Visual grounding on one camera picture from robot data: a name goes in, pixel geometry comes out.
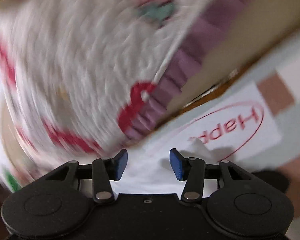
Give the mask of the checkered happy dog blanket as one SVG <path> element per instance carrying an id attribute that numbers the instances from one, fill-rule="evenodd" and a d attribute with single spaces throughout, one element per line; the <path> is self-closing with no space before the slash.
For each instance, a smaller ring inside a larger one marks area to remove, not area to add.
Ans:
<path id="1" fill-rule="evenodd" d="M 300 31 L 262 59 L 220 99 L 162 129 L 145 148 L 180 150 L 190 139 L 208 149 L 232 147 L 221 160 L 288 177 L 300 217 Z"/>

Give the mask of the red bear quilted blanket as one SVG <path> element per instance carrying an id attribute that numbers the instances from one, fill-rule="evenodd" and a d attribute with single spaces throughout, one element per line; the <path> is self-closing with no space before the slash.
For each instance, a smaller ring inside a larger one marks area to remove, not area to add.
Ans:
<path id="1" fill-rule="evenodd" d="M 147 136 L 250 0 L 0 0 L 0 68 L 38 178 Z"/>

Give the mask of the green white plastic bag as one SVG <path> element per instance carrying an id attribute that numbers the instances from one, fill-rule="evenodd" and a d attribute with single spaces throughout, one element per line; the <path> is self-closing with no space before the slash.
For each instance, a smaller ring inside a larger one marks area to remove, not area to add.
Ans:
<path id="1" fill-rule="evenodd" d="M 11 192 L 16 192 L 21 189 L 21 185 L 9 170 L 4 170 L 4 177 L 6 179 L 6 184 Z"/>

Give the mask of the white t-shirt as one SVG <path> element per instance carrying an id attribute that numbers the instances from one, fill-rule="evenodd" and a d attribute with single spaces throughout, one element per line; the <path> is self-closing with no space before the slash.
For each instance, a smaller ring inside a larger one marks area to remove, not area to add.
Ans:
<path id="1" fill-rule="evenodd" d="M 111 187 L 117 196 L 128 194 L 166 194 L 181 196 L 185 182 L 175 177 L 169 161 L 171 146 L 161 149 L 132 148 L 128 150 L 128 165 L 120 181 L 112 181 Z M 208 149 L 199 139 L 190 139 L 179 152 L 185 157 L 203 159 L 216 164 L 232 152 L 232 147 Z"/>

